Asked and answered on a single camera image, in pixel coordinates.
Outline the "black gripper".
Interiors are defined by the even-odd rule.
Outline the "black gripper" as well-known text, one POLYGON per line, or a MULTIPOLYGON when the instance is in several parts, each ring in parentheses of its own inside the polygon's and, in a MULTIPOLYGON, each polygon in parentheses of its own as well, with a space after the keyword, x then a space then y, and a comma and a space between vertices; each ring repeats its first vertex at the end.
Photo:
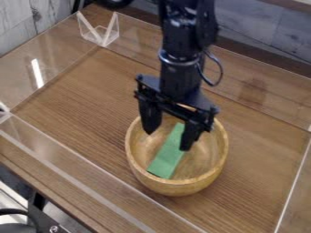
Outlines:
POLYGON ((189 151, 202 132, 210 132, 218 107, 201 91, 202 82, 217 86, 203 74, 205 60, 195 63, 162 63, 161 77, 139 74, 135 97, 139 101, 142 127, 151 135, 162 124, 163 114, 178 117, 185 124, 181 150, 189 151))

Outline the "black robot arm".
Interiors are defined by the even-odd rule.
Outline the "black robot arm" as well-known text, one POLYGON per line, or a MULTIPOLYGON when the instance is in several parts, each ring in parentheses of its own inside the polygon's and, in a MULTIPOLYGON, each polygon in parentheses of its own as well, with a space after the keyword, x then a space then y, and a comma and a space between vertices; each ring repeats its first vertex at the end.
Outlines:
POLYGON ((158 13, 161 76, 137 77, 135 97, 146 133, 158 130, 166 113, 185 122, 181 150, 187 151, 213 130, 219 113, 201 90, 203 85, 219 85, 203 73, 205 61, 215 58, 209 51, 219 32, 215 0, 158 0, 158 13))

